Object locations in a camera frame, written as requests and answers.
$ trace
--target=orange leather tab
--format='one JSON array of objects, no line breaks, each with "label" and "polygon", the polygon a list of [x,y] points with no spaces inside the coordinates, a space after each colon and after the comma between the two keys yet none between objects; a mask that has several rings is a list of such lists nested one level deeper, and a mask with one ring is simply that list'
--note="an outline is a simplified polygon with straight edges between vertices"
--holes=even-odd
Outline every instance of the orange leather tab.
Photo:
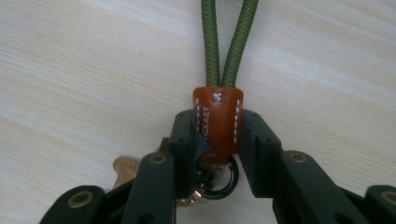
[{"label": "orange leather tab", "polygon": [[237,88],[200,87],[192,97],[196,126],[210,147],[201,162],[227,164],[240,148],[244,93]]}]

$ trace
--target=white cross logo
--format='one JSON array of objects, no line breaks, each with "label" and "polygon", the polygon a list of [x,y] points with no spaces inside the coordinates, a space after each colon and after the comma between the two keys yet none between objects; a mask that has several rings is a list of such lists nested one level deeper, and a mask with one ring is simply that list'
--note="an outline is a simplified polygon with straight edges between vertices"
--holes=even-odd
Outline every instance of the white cross logo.
[{"label": "white cross logo", "polygon": [[213,92],[213,100],[221,101],[220,96],[221,96],[221,92],[219,92],[219,93]]}]

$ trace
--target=white wooden desk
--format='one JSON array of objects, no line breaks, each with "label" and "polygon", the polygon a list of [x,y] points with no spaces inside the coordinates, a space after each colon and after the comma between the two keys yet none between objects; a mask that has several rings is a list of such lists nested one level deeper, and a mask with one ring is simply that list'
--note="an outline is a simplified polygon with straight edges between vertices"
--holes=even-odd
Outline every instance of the white wooden desk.
[{"label": "white wooden desk", "polygon": [[[218,0],[224,64],[242,0]],[[0,222],[37,223],[112,162],[169,136],[205,85],[200,1],[0,1]],[[363,195],[396,186],[396,2],[260,1],[239,69],[246,109],[286,150]],[[241,172],[177,223],[276,223]]]}]

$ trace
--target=wood grain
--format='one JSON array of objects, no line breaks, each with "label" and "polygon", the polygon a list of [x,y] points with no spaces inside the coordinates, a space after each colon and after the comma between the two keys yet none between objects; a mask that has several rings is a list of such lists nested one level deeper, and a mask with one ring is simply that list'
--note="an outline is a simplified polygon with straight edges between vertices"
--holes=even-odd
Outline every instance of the wood grain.
[{"label": "wood grain", "polygon": [[[224,64],[242,1],[218,0]],[[363,195],[396,186],[396,4],[260,1],[237,87],[286,150]],[[0,222],[37,223],[169,136],[205,84],[200,1],[0,1]],[[244,175],[178,223],[276,223]]]}]

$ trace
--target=green braided cord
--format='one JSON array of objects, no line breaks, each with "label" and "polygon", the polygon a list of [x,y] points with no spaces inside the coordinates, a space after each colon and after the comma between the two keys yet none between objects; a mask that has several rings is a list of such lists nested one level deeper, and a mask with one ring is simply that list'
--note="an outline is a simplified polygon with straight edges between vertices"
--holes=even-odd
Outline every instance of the green braided cord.
[{"label": "green braided cord", "polygon": [[206,86],[219,86],[219,40],[216,1],[202,0],[201,7],[205,42]]},{"label": "green braided cord", "polygon": [[235,87],[239,64],[248,41],[248,34],[250,33],[258,3],[259,0],[244,0],[224,66],[221,80],[221,86],[223,87]]}]

